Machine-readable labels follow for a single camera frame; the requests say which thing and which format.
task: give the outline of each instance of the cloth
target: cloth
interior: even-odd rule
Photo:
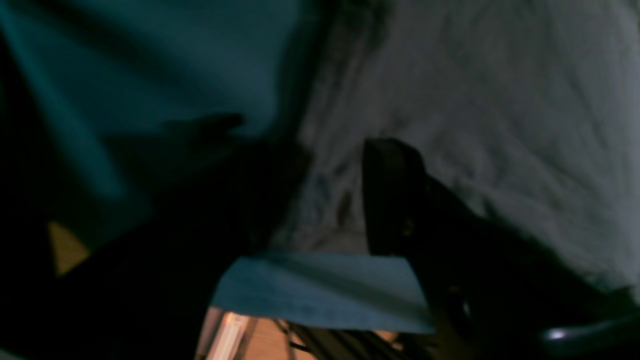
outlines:
[[[311,327],[434,332],[422,289],[403,258],[267,253],[239,258],[212,305]]]
[[[149,218],[156,188],[227,156],[189,147],[198,120],[240,114],[228,133],[248,142],[281,132],[323,16],[308,0],[0,0],[60,155],[32,176],[60,183],[47,210],[95,249]]]
[[[272,249],[365,253],[364,139],[395,137],[475,214],[640,300],[638,21],[626,0],[346,6],[298,136],[314,162]]]

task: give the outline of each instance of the blue fabric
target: blue fabric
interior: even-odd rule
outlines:
[[[89,245],[153,212],[150,190],[123,158],[164,185],[185,163],[220,158],[189,150],[181,123],[240,113],[244,123],[231,133],[245,140],[281,126],[284,72],[304,60],[304,51],[290,59],[292,39],[320,21],[306,0],[67,2],[80,24],[31,2],[0,0],[0,29],[44,112],[51,151],[97,204],[97,219],[64,219]],[[70,202],[82,214],[74,196],[60,194],[55,206]]]
[[[239,258],[212,305],[329,329],[435,331],[404,258],[276,252]]]

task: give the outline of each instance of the light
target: light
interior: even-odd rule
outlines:
[[[553,329],[548,332],[547,336],[551,340],[560,340],[566,336],[566,332],[560,329]]]

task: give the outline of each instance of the white bedsheet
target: white bedsheet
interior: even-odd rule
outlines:
[[[361,23],[334,29],[298,137],[314,162],[273,248],[365,252],[362,146],[392,136],[478,215],[594,287],[637,287],[635,2],[370,3],[388,4],[385,16],[354,10]]]

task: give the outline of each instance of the dark fabric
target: dark fabric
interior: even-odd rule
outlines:
[[[0,45],[0,348],[27,359],[193,358],[218,279],[246,246],[220,195],[233,170],[185,182],[158,216],[55,281],[48,216],[23,188],[38,168],[52,175],[48,196],[74,183],[41,151],[38,108]]]
[[[0,330],[30,359],[190,359],[220,276],[239,254],[224,207],[159,217],[15,304]]]

